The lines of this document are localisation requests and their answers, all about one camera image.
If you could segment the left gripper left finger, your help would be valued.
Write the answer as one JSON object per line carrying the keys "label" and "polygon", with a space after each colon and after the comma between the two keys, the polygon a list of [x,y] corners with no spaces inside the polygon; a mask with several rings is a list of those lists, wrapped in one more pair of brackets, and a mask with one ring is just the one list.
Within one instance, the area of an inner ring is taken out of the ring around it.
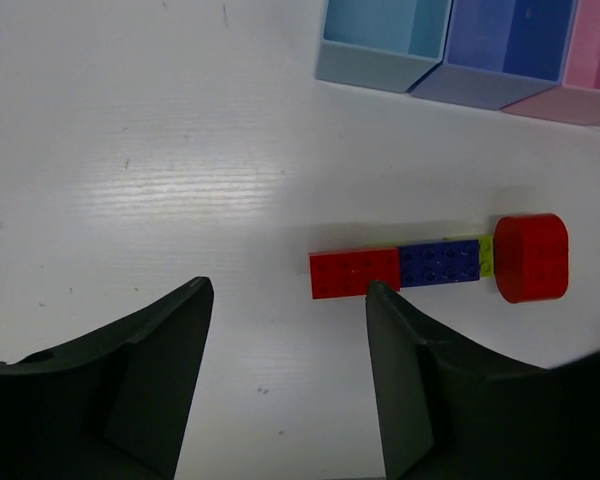
{"label": "left gripper left finger", "polygon": [[0,479],[173,478],[213,300],[197,277],[79,338],[0,362]]}

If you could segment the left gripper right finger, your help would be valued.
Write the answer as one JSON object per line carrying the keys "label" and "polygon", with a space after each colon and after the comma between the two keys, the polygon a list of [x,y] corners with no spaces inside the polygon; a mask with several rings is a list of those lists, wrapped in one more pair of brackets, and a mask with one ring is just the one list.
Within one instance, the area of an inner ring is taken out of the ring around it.
{"label": "left gripper right finger", "polygon": [[388,478],[600,479],[600,351],[529,365],[380,282],[366,320]]}

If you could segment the purple lego brick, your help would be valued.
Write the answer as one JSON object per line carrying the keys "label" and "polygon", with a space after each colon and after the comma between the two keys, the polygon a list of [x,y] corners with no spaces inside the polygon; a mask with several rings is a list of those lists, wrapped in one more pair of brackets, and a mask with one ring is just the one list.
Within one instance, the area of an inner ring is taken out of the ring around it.
{"label": "purple lego brick", "polygon": [[398,251],[402,288],[480,279],[477,239],[403,245]]}

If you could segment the red long lego brick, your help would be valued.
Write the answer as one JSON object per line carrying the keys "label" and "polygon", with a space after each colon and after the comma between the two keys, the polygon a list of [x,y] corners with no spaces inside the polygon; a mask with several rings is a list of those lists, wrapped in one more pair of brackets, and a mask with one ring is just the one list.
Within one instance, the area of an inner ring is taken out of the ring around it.
{"label": "red long lego brick", "polygon": [[314,299],[365,295],[373,281],[401,288],[397,247],[310,253],[309,270]]}

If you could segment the lime green lego brick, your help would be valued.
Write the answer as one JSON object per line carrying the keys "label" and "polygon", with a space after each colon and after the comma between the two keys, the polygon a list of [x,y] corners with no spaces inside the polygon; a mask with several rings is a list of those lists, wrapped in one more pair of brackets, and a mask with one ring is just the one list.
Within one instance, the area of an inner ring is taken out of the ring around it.
{"label": "lime green lego brick", "polygon": [[495,272],[494,243],[492,235],[483,235],[478,238],[479,242],[479,266],[480,277],[493,277]]}

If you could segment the red rounded lego brick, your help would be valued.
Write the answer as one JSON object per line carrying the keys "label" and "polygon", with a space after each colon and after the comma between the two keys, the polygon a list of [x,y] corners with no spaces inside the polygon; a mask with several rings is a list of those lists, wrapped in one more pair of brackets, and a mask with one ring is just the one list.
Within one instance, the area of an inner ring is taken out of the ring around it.
{"label": "red rounded lego brick", "polygon": [[569,285],[569,235],[553,213],[501,218],[494,231],[496,286],[512,303],[555,300]]}

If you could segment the small pink bin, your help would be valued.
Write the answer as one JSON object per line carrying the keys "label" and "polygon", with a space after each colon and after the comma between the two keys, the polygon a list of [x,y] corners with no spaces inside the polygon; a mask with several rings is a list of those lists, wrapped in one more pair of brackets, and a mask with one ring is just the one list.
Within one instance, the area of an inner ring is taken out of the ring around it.
{"label": "small pink bin", "polygon": [[578,2],[558,86],[504,108],[508,114],[600,127],[600,0]]}

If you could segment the light blue bin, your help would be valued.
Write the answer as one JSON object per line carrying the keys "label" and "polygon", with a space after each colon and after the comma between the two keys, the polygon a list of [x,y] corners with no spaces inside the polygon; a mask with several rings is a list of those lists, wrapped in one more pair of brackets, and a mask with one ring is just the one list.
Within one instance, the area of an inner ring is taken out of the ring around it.
{"label": "light blue bin", "polygon": [[450,0],[329,0],[315,78],[406,93],[442,61]]}

